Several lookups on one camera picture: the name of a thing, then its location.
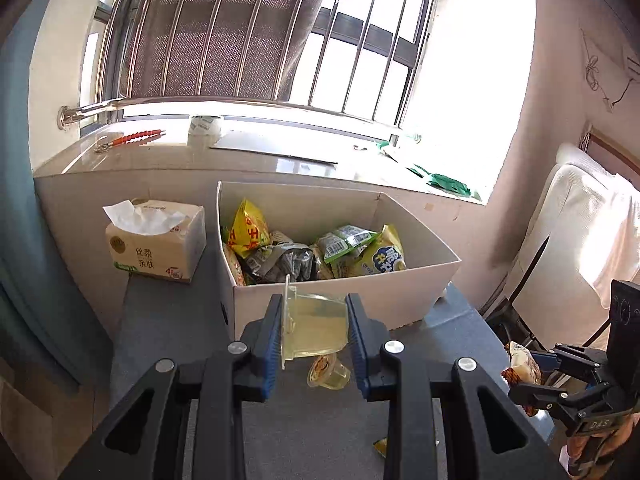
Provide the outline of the yellow jelly cup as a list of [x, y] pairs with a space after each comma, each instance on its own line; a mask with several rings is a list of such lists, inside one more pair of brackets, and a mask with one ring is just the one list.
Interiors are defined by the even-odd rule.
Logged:
[[281, 313], [281, 367], [287, 362], [328, 356], [348, 343], [348, 315], [344, 299], [303, 294], [287, 276]]
[[349, 379], [350, 370], [333, 353], [314, 360], [307, 375], [307, 385], [338, 391], [347, 386]]

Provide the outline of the silver grey snack bag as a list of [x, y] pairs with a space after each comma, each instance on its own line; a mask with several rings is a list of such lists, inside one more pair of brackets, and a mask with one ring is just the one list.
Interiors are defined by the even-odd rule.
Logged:
[[255, 278], [267, 283], [310, 281], [314, 273], [314, 252], [304, 244], [277, 243], [258, 247], [245, 259]]

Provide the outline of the large illustrated snack bag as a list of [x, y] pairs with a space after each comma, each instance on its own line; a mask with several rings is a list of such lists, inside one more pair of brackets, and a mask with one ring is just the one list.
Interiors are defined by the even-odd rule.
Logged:
[[245, 286], [246, 281], [238, 256], [228, 244], [222, 245], [222, 251], [224, 252], [224, 258], [226, 258], [227, 266], [229, 267], [235, 285]]

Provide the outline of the small brown snack packet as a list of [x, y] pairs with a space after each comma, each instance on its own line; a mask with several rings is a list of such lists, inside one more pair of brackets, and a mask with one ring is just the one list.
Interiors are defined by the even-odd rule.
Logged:
[[510, 363], [500, 375], [510, 386], [518, 384], [541, 385], [541, 370], [532, 352], [515, 341], [508, 342], [504, 348]]

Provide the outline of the white cushioned chair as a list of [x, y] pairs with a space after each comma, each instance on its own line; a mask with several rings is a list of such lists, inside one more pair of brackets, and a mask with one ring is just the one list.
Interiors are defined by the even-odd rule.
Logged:
[[639, 277], [639, 191], [560, 145], [504, 296], [544, 348], [583, 344], [608, 318], [611, 283]]

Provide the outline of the tissue pack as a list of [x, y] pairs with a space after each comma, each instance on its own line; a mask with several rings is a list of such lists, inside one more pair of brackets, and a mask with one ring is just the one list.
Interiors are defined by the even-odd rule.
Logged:
[[114, 267], [189, 283], [206, 247], [205, 208], [163, 200], [105, 206], [105, 238]]

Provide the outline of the yellow chips bag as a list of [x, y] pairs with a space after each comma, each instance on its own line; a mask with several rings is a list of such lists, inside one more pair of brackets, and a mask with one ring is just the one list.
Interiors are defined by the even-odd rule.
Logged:
[[386, 224], [376, 239], [347, 267], [346, 276], [356, 278], [406, 269], [405, 252], [399, 234], [392, 224]]

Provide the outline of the yellow snack packet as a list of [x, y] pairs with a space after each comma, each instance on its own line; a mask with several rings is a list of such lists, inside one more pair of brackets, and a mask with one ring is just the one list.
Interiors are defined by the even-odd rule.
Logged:
[[271, 236], [262, 211], [244, 198], [235, 211], [227, 245], [239, 257], [246, 259], [256, 249], [270, 244]]

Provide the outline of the green cloth on sill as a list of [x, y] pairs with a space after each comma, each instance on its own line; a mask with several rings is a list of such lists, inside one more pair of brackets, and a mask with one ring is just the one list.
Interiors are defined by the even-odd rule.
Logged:
[[438, 188], [439, 190], [446, 193], [463, 198], [470, 198], [471, 200], [476, 200], [477, 202], [480, 202], [482, 200], [482, 198], [480, 197], [480, 193], [477, 191], [473, 191], [472, 188], [469, 188], [465, 183], [452, 177], [447, 177], [444, 174], [436, 174], [436, 172], [426, 170], [424, 167], [415, 162], [410, 157], [409, 153], [405, 153], [399, 148], [396, 148], [396, 146], [393, 146], [390, 141], [378, 142], [376, 146], [384, 156], [393, 160], [394, 162], [397, 162], [399, 166], [404, 167], [412, 174], [419, 177], [431, 188]]

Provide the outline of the green white snack packet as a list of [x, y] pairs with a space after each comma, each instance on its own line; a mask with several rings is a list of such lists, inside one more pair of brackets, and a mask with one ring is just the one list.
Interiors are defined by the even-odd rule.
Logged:
[[378, 232], [346, 224], [320, 236], [316, 244], [320, 249], [322, 261], [329, 264], [355, 249], [367, 247], [377, 237]]

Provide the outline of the red beaded tool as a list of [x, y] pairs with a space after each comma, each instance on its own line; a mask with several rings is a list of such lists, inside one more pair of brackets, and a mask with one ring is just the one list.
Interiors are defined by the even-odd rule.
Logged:
[[164, 134], [165, 131], [162, 129], [138, 131], [127, 134], [126, 136], [119, 136], [114, 140], [99, 144], [94, 151], [96, 153], [105, 153], [113, 148], [119, 148], [120, 146], [136, 143], [148, 143], [161, 138]]

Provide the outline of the white paper cup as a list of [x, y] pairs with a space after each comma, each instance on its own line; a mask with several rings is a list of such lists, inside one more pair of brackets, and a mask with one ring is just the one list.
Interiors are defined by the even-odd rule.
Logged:
[[212, 148], [224, 136], [224, 120], [219, 116], [194, 115], [190, 118], [190, 148]]

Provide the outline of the metal window railing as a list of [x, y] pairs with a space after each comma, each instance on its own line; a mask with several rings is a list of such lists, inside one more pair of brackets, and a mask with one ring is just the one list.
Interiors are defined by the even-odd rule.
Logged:
[[99, 0], [67, 128], [137, 105], [280, 106], [400, 128], [438, 0]]

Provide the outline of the grey hanging cloth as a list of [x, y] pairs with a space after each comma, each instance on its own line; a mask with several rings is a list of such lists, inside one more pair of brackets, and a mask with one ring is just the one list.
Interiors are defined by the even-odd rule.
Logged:
[[323, 1], [116, 0], [114, 96], [286, 102]]

